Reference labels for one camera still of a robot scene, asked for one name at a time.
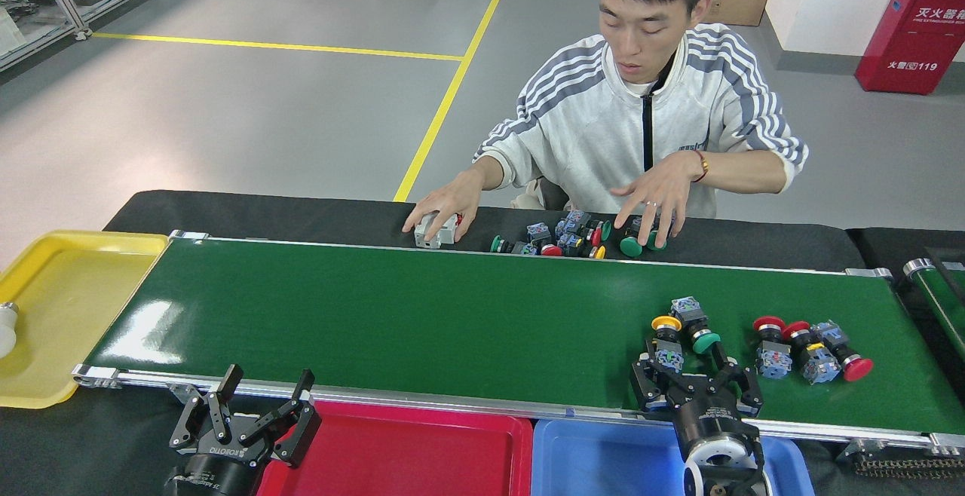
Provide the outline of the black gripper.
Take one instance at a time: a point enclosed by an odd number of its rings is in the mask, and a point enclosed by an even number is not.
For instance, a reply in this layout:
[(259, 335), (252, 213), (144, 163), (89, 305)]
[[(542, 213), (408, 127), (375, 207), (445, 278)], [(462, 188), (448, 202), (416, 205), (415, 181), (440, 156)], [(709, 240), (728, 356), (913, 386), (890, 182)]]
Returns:
[[(228, 366), (226, 375), (207, 392), (193, 384), (169, 383), (168, 390), (183, 404), (182, 414), (169, 438), (169, 447), (180, 454), (195, 454), (202, 440), (207, 421), (213, 425), (217, 444), (232, 441), (228, 427), (228, 401), (234, 396), (244, 369), (237, 363)], [(252, 456), (228, 455), (228, 448), (214, 447), (207, 454), (196, 454), (186, 465), (173, 469), (164, 483), (166, 495), (255, 495), (271, 456), (297, 468), (309, 451), (323, 418), (311, 401), (311, 387), (316, 376), (304, 369), (292, 396), (275, 410), (256, 420), (253, 441), (270, 445), (241, 447)]]
[(680, 448), (724, 437), (748, 448), (752, 443), (750, 425), (738, 411), (751, 418), (761, 413), (763, 396), (757, 375), (728, 356), (720, 341), (711, 344), (709, 352), (717, 368), (711, 377), (715, 392), (703, 383), (671, 388), (679, 384), (682, 375), (682, 346), (653, 338), (632, 365), (630, 381), (639, 408), (649, 412), (666, 408), (668, 403)]

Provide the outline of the person's left hand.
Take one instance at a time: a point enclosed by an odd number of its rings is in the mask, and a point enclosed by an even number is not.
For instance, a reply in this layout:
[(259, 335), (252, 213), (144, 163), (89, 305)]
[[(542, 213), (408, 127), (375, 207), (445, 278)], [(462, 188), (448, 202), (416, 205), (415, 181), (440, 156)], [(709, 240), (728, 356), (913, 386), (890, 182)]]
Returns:
[(612, 194), (624, 198), (614, 227), (623, 227), (631, 213), (641, 210), (638, 242), (648, 239), (654, 220), (659, 220), (656, 246), (665, 246), (666, 239), (678, 235), (685, 224), (691, 183), (702, 179), (708, 169), (702, 152), (673, 152), (630, 184), (612, 189)]

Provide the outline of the person's right hand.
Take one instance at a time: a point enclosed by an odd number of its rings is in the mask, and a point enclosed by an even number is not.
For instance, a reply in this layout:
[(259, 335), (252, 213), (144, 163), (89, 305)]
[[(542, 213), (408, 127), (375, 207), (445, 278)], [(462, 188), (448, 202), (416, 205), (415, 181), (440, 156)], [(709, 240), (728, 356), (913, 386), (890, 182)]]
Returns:
[(403, 223), (401, 231), (404, 234), (414, 231), (423, 221), (424, 216), (434, 214), (430, 227), (425, 232), (427, 236), (435, 236), (441, 231), (442, 225), (453, 215), (461, 215), (462, 219), (456, 225), (454, 242), (462, 239), (468, 232), (478, 213), (480, 194), (486, 186), (486, 175), (475, 166), (463, 170), (449, 184), (431, 191), (427, 197), (415, 205), (413, 211)]

